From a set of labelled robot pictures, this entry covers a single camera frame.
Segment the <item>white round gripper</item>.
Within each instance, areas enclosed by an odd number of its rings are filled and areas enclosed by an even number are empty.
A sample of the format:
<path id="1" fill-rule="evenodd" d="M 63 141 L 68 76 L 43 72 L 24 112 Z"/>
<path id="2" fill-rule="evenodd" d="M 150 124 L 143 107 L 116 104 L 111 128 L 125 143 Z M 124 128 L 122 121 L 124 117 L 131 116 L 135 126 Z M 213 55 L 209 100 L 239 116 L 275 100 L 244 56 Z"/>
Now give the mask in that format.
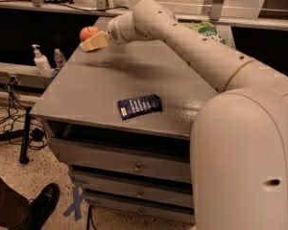
<path id="1" fill-rule="evenodd" d="M 138 31 L 133 24 L 132 14 L 118 15 L 108 23 L 108 34 L 99 31 L 87 34 L 80 46 L 84 52 L 109 46 L 109 40 L 117 45 L 127 44 L 138 39 Z"/>

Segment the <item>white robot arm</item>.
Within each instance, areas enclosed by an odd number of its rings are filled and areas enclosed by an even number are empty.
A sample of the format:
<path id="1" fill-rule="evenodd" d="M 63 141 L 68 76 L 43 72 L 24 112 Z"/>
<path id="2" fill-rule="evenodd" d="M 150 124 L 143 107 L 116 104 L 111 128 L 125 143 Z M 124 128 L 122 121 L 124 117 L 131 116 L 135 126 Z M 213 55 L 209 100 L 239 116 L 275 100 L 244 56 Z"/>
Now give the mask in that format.
<path id="1" fill-rule="evenodd" d="M 94 42 L 154 39 L 218 92 L 191 129 L 197 230 L 288 230 L 288 77 L 181 25 L 154 0 L 111 19 Z"/>

